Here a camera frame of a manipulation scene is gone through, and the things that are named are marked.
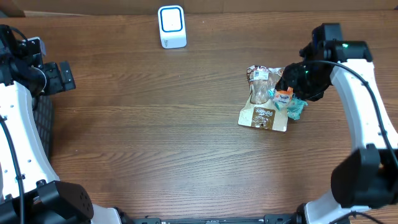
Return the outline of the orange tissue pack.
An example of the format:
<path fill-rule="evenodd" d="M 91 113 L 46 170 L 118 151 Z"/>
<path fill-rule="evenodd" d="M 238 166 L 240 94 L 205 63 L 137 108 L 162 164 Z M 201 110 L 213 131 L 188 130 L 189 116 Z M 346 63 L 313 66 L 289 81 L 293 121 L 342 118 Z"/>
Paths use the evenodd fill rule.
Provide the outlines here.
<path fill-rule="evenodd" d="M 288 87 L 287 90 L 277 90 L 274 95 L 274 103 L 278 109 L 285 108 L 292 100 L 293 88 Z"/>

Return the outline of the teal tissue pack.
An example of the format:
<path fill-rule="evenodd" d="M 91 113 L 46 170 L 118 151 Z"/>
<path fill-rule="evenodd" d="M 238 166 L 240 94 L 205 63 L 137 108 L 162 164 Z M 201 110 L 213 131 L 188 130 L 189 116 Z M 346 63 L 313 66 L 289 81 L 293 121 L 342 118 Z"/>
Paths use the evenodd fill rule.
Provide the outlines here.
<path fill-rule="evenodd" d="M 274 106 L 278 110 L 282 110 L 287 107 L 288 103 L 290 102 L 290 96 L 282 96 L 278 91 L 275 89 L 271 89 L 268 91 L 269 98 Z"/>

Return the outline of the brown white snack pouch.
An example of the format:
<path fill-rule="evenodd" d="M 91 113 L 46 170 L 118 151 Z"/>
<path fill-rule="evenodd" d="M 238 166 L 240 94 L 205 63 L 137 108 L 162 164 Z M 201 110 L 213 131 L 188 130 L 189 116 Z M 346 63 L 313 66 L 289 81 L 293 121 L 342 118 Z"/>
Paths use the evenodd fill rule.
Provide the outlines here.
<path fill-rule="evenodd" d="M 251 128 L 285 132 L 287 110 L 279 109 L 273 101 L 273 91 L 280 80 L 283 68 L 252 65 L 246 70 L 249 98 L 239 112 L 238 124 Z"/>

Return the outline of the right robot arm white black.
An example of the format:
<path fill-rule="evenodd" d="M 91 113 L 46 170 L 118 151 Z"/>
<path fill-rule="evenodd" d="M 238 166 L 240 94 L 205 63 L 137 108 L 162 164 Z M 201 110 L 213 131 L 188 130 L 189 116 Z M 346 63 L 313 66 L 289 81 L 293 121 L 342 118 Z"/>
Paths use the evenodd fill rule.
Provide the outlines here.
<path fill-rule="evenodd" d="M 334 86 L 351 136 L 351 154 L 331 174 L 329 191 L 298 207 L 289 223 L 348 223 L 368 211 L 397 203 L 397 131 L 377 88 L 367 43 L 345 40 L 339 24 L 312 32 L 302 61 L 286 66 L 277 90 L 292 89 L 301 100 L 317 101 Z"/>

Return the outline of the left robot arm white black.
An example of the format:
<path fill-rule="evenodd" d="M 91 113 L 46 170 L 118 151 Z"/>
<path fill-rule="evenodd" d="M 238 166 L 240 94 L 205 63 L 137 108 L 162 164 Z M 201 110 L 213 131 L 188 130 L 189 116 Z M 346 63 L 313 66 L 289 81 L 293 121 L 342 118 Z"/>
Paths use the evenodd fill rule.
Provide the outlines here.
<path fill-rule="evenodd" d="M 50 165 L 50 95 L 74 90 L 68 62 L 44 63 L 39 37 L 1 26 L 1 222 L 131 223 L 119 208 L 94 204 L 79 184 L 62 182 Z"/>

